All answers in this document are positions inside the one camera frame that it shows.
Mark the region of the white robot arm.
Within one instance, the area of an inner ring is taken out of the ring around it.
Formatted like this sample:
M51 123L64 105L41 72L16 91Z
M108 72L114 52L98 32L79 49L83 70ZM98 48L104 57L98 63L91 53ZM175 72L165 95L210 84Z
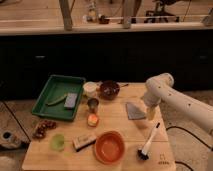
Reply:
M147 91L143 101L149 108L156 107L161 101L176 110L183 112L200 128L213 137L213 106L198 101L172 88L174 78L169 73L163 73L146 80Z

